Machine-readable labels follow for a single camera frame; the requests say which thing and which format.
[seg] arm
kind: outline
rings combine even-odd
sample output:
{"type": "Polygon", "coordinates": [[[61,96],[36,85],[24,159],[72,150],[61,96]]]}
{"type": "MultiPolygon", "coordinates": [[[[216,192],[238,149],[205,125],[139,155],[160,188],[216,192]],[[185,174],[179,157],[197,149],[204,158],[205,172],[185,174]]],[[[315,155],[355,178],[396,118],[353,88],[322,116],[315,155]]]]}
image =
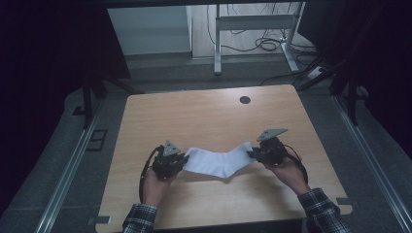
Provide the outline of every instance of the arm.
{"type": "Polygon", "coordinates": [[[154,231],[157,206],[166,196],[170,184],[175,177],[159,180],[152,169],[149,169],[143,186],[142,204],[134,204],[123,222],[123,233],[146,233],[154,231]]]}
{"type": "Polygon", "coordinates": [[[278,166],[268,164],[264,164],[264,166],[296,193],[305,210],[309,232],[352,232],[340,216],[339,208],[327,198],[320,188],[311,189],[309,187],[293,161],[286,158],[278,166]]]}

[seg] round hole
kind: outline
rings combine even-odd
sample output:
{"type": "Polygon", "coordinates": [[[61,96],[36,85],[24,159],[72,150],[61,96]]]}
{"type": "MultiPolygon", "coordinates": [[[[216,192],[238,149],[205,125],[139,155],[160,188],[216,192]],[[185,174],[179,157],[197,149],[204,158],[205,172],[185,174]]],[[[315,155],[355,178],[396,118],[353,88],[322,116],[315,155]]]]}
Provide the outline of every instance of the round hole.
{"type": "Polygon", "coordinates": [[[248,96],[242,96],[242,97],[240,97],[240,103],[249,104],[249,103],[251,103],[251,98],[249,98],[248,96]]]}

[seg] white cloth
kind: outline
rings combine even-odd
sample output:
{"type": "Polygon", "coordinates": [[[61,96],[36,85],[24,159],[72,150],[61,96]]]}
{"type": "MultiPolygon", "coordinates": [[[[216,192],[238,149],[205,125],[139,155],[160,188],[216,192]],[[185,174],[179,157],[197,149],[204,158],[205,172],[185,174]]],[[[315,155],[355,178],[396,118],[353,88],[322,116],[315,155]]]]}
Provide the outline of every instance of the white cloth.
{"type": "Polygon", "coordinates": [[[229,178],[237,170],[256,161],[249,157],[247,151],[252,151],[251,143],[244,143],[230,152],[210,152],[199,148],[190,148],[188,163],[183,169],[220,178],[229,178]]]}

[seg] wrist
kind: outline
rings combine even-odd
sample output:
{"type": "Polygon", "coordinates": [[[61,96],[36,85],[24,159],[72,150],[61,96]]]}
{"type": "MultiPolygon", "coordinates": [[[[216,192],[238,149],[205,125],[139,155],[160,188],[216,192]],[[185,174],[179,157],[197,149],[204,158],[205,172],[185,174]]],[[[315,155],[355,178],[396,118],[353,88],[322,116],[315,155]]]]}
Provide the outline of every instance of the wrist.
{"type": "Polygon", "coordinates": [[[297,196],[307,193],[308,191],[312,190],[307,183],[303,183],[297,186],[292,187],[292,190],[297,196]]]}

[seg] shirt cuff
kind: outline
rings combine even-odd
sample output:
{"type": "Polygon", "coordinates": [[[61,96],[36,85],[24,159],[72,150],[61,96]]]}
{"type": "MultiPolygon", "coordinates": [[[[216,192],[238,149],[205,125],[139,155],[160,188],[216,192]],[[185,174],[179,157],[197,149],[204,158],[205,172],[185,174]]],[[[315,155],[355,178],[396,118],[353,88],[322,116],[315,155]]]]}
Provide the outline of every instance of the shirt cuff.
{"type": "Polygon", "coordinates": [[[317,215],[326,210],[335,209],[335,205],[329,200],[329,198],[327,198],[324,191],[319,187],[299,195],[297,198],[308,216],[317,215]]]}
{"type": "Polygon", "coordinates": [[[157,207],[146,204],[133,204],[129,214],[127,215],[124,225],[134,224],[144,227],[153,227],[157,207]]]}

